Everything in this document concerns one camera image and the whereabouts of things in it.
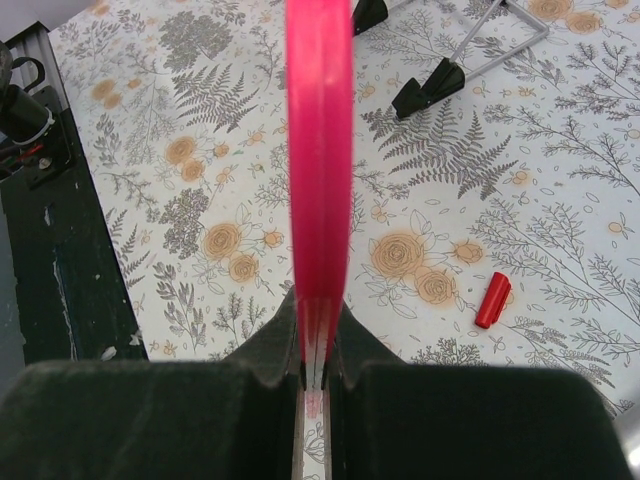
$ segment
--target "orange flower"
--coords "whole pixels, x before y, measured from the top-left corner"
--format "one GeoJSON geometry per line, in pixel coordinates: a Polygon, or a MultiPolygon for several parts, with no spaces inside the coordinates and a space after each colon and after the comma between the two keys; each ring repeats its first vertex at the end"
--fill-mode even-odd
{"type": "Polygon", "coordinates": [[[110,78],[107,80],[102,80],[95,87],[93,87],[93,90],[91,90],[91,98],[98,101],[104,100],[107,95],[111,93],[113,87],[115,86],[116,82],[114,80],[111,80],[110,78]]]}
{"type": "Polygon", "coordinates": [[[119,93],[112,93],[107,97],[104,101],[104,108],[107,110],[111,110],[112,108],[116,108],[122,102],[122,95],[119,93]]]}
{"type": "Polygon", "coordinates": [[[197,160],[189,159],[182,166],[182,179],[185,182],[193,182],[202,176],[204,172],[204,163],[197,160]]]}
{"type": "Polygon", "coordinates": [[[402,278],[422,265],[423,246],[411,235],[391,234],[383,237],[371,255],[373,266],[387,278],[402,278]]]}
{"type": "Polygon", "coordinates": [[[238,255],[229,262],[229,276],[238,283],[245,283],[258,273],[258,262],[251,255],[238,255]]]}
{"type": "Polygon", "coordinates": [[[196,149],[196,141],[193,137],[180,137],[167,147],[164,158],[171,165],[179,165],[191,158],[196,149]]]}
{"type": "Polygon", "coordinates": [[[629,3],[629,0],[605,0],[604,4],[611,8],[622,8],[629,3]]]}
{"type": "Polygon", "coordinates": [[[276,248],[284,243],[284,235],[278,231],[264,232],[262,240],[267,247],[276,248]]]}
{"type": "Polygon", "coordinates": [[[482,259],[482,247],[467,241],[467,243],[463,243],[462,245],[456,245],[453,255],[461,262],[471,265],[482,259]]]}
{"type": "Polygon", "coordinates": [[[109,11],[111,7],[109,5],[100,5],[97,6],[93,9],[93,14],[97,15],[98,17],[102,17],[103,15],[106,15],[107,12],[109,11]]]}
{"type": "Polygon", "coordinates": [[[178,349],[178,347],[176,345],[174,345],[169,340],[167,340],[167,343],[164,344],[164,348],[162,349],[162,352],[165,355],[168,355],[170,357],[173,356],[173,358],[176,358],[176,350],[177,349],[178,349]]]}
{"type": "Polygon", "coordinates": [[[622,230],[624,230],[624,228],[618,222],[611,222],[609,224],[609,231],[611,233],[622,233],[622,230]]]}
{"type": "Polygon", "coordinates": [[[232,178],[233,177],[231,177],[231,168],[224,167],[222,169],[222,172],[216,175],[216,182],[218,183],[218,185],[224,185],[232,178]]]}
{"type": "Polygon", "coordinates": [[[573,33],[588,35],[600,28],[600,17],[596,12],[570,13],[565,19],[567,28],[573,33]]]}
{"type": "Polygon", "coordinates": [[[439,305],[453,297],[455,283],[442,272],[427,267],[416,271],[415,288],[425,302],[439,305]]]}
{"type": "Polygon", "coordinates": [[[222,143],[220,145],[216,145],[216,148],[213,149],[213,155],[216,158],[222,158],[227,153],[229,153],[229,145],[227,145],[226,143],[222,143]]]}
{"type": "Polygon", "coordinates": [[[214,260],[230,257],[238,249],[240,239],[240,232],[235,225],[216,225],[204,237],[204,253],[214,260]]]}
{"type": "Polygon", "coordinates": [[[573,3],[571,0],[530,0],[528,9],[540,20],[553,22],[569,14],[573,3]]]}

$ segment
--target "floral wallpaper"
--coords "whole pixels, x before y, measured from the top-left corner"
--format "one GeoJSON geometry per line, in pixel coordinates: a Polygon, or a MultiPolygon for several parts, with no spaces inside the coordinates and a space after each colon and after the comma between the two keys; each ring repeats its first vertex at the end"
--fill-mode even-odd
{"type": "MultiPolygon", "coordinates": [[[[523,5],[545,41],[402,122],[391,100],[487,2],[395,2],[354,39],[345,299],[406,360],[565,368],[616,416],[639,394],[640,5],[523,5]],[[494,271],[513,291],[484,331],[494,271]]],[[[460,64],[532,33],[499,9],[460,64]]],[[[149,357],[224,357],[292,285],[284,2],[103,0],[51,41],[149,357]]]]}

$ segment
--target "black clip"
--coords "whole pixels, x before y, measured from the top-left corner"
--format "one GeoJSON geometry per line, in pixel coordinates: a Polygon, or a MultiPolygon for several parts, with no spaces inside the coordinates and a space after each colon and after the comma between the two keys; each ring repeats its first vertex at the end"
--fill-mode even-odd
{"type": "Polygon", "coordinates": [[[360,0],[353,10],[354,35],[369,30],[389,17],[389,10],[384,0],[360,0]]]}
{"type": "Polygon", "coordinates": [[[391,105],[396,109],[398,118],[403,119],[462,90],[464,83],[462,68],[448,58],[443,58],[422,87],[412,78],[402,87],[391,105]]]}

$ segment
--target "red plastic cap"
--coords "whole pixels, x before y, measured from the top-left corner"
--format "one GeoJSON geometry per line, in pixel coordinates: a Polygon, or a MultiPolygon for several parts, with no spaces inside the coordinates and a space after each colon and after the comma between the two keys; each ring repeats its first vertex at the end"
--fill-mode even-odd
{"type": "Polygon", "coordinates": [[[487,294],[476,316],[476,325],[480,328],[489,328],[496,323],[500,318],[510,291],[511,283],[509,278],[500,272],[494,273],[487,294]]]}

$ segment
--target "metal frame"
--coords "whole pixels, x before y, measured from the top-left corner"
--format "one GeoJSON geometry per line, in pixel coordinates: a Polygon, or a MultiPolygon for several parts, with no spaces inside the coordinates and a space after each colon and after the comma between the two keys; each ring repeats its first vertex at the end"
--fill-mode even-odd
{"type": "MultiPolygon", "coordinates": [[[[409,3],[411,3],[412,1],[413,0],[407,0],[405,2],[394,5],[389,9],[389,16],[392,15],[392,12],[394,10],[402,8],[408,5],[409,3]]],[[[489,9],[485,12],[483,17],[478,21],[478,23],[476,23],[476,25],[471,29],[469,34],[464,38],[464,40],[460,43],[456,51],[453,53],[450,59],[452,62],[454,62],[455,59],[458,56],[460,56],[460,54],[464,51],[467,44],[473,39],[473,37],[475,37],[476,33],[478,33],[480,28],[482,28],[482,25],[484,25],[487,22],[487,20],[493,14],[496,8],[498,8],[501,5],[505,6],[510,12],[512,12],[514,15],[516,15],[525,23],[527,23],[527,25],[529,25],[530,27],[533,27],[537,31],[537,33],[535,33],[532,37],[522,42],[520,45],[513,47],[513,49],[511,49],[510,51],[500,55],[499,57],[492,59],[491,61],[487,62],[485,65],[469,72],[468,74],[465,74],[465,78],[467,82],[470,80],[473,80],[476,77],[479,77],[480,75],[486,73],[492,68],[498,66],[499,64],[513,57],[514,55],[516,55],[518,52],[521,52],[525,48],[528,48],[538,43],[540,40],[544,39],[549,34],[549,26],[547,24],[545,24],[544,22],[536,18],[533,14],[527,12],[520,5],[514,3],[513,0],[495,0],[491,4],[489,9]]]]}

